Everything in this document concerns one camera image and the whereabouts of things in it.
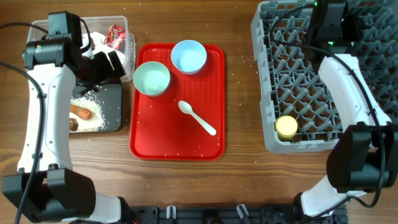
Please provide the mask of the brown mushroom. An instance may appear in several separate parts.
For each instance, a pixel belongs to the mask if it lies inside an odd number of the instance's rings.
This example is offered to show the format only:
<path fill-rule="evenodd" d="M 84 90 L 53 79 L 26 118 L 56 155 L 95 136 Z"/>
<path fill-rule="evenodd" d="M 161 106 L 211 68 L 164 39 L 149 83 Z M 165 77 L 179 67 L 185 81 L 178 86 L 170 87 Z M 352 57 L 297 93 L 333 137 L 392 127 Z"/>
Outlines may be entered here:
<path fill-rule="evenodd" d="M 76 131 L 78 129 L 78 121 L 75 118 L 69 119 L 69 130 Z"/>

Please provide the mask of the white rice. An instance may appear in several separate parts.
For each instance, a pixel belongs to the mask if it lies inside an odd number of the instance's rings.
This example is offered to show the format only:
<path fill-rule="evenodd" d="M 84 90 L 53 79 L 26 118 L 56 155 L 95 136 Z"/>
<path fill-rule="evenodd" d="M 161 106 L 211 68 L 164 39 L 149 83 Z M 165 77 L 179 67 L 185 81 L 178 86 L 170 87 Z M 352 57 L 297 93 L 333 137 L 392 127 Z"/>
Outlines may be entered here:
<path fill-rule="evenodd" d="M 122 96 L 111 90 L 89 91 L 82 97 L 72 97 L 70 133 L 117 131 L 121 127 Z"/>

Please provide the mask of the yellow plastic cup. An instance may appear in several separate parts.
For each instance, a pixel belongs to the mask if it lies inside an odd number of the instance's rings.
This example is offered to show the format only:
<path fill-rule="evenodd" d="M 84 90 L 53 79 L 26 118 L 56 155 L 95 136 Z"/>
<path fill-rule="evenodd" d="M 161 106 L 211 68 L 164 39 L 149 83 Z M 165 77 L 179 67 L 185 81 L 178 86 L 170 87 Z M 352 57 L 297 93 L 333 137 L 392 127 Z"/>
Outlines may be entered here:
<path fill-rule="evenodd" d="M 275 121 L 275 130 L 281 141 L 292 139 L 298 130 L 298 122 L 292 116 L 281 116 Z"/>

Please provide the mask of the white napkin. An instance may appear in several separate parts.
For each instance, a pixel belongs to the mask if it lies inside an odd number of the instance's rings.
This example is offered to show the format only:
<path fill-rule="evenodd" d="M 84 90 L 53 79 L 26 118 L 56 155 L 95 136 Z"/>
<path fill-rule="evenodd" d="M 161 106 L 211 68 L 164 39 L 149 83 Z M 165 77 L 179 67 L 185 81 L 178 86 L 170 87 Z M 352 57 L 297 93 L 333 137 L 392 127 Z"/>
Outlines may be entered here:
<path fill-rule="evenodd" d="M 125 63 L 126 56 L 123 53 L 121 53 L 118 50 L 114 50 L 113 48 L 108 47 L 107 45 L 104 44 L 105 36 L 103 34 L 100 34 L 98 32 L 92 32 L 90 34 L 90 37 L 91 37 L 91 49 L 89 49 L 85 53 L 82 53 L 82 55 L 89 57 L 90 59 L 93 59 L 94 54 L 97 54 L 99 52 L 104 52 L 107 58 L 109 58 L 108 53 L 115 51 L 121 63 L 122 64 Z"/>

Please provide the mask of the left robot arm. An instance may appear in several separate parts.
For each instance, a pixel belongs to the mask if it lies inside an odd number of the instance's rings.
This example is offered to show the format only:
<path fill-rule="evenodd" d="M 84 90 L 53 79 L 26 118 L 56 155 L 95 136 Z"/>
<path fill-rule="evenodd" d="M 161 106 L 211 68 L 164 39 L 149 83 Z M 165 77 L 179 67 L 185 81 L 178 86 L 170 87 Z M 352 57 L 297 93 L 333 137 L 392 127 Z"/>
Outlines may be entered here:
<path fill-rule="evenodd" d="M 27 132 L 17 172 L 2 178 L 2 193 L 17 208 L 17 222 L 134 223 L 122 197 L 98 193 L 89 177 L 73 170 L 69 151 L 75 86 L 86 93 L 118 83 L 125 70 L 116 52 L 88 55 L 91 45 L 82 40 L 88 27 L 78 15 L 52 12 L 48 25 L 22 54 L 20 74 L 30 88 Z"/>

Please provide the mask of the mint green bowl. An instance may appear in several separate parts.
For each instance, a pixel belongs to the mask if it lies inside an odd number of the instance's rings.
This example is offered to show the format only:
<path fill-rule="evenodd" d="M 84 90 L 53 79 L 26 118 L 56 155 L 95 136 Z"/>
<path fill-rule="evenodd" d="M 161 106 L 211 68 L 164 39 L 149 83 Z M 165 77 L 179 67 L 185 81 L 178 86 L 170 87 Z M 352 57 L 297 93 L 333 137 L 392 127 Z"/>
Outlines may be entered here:
<path fill-rule="evenodd" d="M 170 84 L 170 72 L 160 62 L 145 62 L 136 68 L 133 75 L 135 89 L 147 96 L 159 96 Z"/>

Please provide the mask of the orange carrot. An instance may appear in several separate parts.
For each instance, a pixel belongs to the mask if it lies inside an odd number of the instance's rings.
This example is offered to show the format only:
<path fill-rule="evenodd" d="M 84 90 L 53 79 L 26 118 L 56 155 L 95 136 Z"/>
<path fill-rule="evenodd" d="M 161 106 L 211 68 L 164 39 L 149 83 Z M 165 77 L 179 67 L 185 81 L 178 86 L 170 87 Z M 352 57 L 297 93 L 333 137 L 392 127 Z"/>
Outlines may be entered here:
<path fill-rule="evenodd" d="M 93 113 L 89 109 L 82 108 L 77 105 L 70 105 L 70 112 L 85 121 L 90 120 L 93 117 Z"/>

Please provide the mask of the light blue bowl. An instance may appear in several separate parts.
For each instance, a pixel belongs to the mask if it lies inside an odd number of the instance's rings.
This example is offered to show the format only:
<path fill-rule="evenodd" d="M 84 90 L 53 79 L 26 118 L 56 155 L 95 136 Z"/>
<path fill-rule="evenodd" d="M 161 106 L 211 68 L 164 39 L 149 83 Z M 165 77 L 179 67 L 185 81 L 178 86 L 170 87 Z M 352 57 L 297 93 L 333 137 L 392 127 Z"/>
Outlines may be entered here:
<path fill-rule="evenodd" d="M 183 40 L 171 51 L 173 65 L 186 75 L 198 73 L 205 65 L 207 52 L 205 47 L 195 40 Z"/>

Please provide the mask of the red snack wrapper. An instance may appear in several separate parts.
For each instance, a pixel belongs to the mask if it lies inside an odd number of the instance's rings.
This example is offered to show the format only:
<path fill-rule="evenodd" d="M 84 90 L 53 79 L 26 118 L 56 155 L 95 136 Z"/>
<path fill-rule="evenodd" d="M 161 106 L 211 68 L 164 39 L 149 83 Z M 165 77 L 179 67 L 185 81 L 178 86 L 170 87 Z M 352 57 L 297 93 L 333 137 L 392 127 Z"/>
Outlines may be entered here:
<path fill-rule="evenodd" d="M 113 24 L 105 38 L 104 44 L 114 50 L 120 48 L 122 42 L 126 38 L 126 31 L 121 27 Z"/>

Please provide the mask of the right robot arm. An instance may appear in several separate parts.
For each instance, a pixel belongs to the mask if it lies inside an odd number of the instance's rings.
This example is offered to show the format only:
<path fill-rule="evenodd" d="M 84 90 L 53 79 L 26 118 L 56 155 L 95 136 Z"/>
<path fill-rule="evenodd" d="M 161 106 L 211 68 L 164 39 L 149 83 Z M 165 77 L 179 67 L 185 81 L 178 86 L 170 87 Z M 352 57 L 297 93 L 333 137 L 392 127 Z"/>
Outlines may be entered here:
<path fill-rule="evenodd" d="M 303 49 L 333 98 L 343 127 L 326 176 L 299 194 L 300 220 L 328 216 L 350 200 L 371 208 L 397 178 L 397 125 L 380 109 L 353 55 L 359 21 L 346 1 L 315 1 Z"/>

